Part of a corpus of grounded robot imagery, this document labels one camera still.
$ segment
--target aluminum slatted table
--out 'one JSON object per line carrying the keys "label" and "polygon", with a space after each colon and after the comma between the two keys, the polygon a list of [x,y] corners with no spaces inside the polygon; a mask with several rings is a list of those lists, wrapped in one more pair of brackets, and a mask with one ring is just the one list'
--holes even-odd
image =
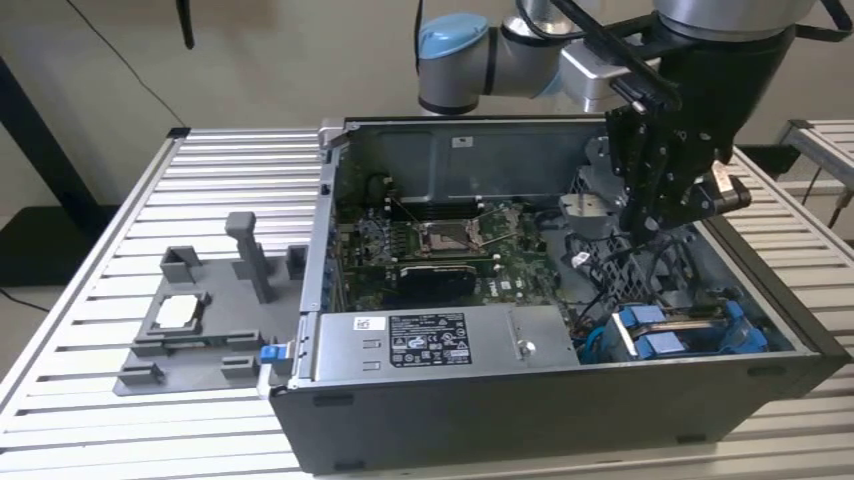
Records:
{"label": "aluminum slatted table", "polygon": [[[854,353],[854,255],[740,154],[754,204],[736,230]],[[259,217],[267,252],[305,243],[316,131],[192,130],[169,139],[0,386],[0,475],[309,478],[255,389],[117,397],[114,375],[169,245],[236,257],[230,211]],[[383,478],[854,478],[854,365],[799,400],[768,404],[716,445],[383,473]]]}
{"label": "aluminum slatted table", "polygon": [[779,143],[794,146],[854,190],[854,120],[792,120]]}

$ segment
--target blue latch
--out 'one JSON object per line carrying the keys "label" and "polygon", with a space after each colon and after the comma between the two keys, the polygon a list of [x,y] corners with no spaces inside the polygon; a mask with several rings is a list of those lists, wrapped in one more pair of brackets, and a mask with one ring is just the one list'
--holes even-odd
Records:
{"label": "blue latch", "polygon": [[265,345],[261,347],[259,354],[261,363],[284,362],[288,359],[287,345]]}

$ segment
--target warning label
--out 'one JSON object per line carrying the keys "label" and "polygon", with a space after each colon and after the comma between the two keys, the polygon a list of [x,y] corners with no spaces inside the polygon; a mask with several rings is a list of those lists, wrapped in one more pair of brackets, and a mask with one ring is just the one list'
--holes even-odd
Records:
{"label": "warning label", "polygon": [[388,317],[391,364],[400,367],[468,365],[468,330],[461,313]]}

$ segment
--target white wall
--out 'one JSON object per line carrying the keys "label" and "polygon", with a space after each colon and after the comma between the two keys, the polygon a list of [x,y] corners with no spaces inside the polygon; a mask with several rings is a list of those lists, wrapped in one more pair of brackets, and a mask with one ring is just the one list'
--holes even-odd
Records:
{"label": "white wall", "polygon": [[[649,3],[603,0],[600,17],[643,14]],[[854,0],[846,3],[854,10]],[[172,0],[76,4],[193,127],[299,127],[328,116],[419,112],[415,0],[194,1],[193,51],[182,48]],[[425,18],[468,10],[497,22],[511,2],[425,4]],[[820,12],[815,18],[824,20]],[[771,140],[792,117],[854,117],[852,53],[854,41],[795,45],[742,140]],[[98,199],[120,201],[174,120],[62,0],[0,2],[0,55]],[[556,107],[576,111],[565,102]],[[552,111],[549,100],[497,98],[484,98],[480,109]],[[52,200],[28,169],[0,132],[0,215]]]}

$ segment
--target motherboard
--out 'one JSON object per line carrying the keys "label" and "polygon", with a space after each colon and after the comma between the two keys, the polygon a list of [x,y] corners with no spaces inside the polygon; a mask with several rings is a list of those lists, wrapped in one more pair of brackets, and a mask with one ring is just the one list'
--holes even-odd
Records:
{"label": "motherboard", "polygon": [[395,202],[353,220],[339,241],[348,311],[569,301],[523,202],[443,211]]}

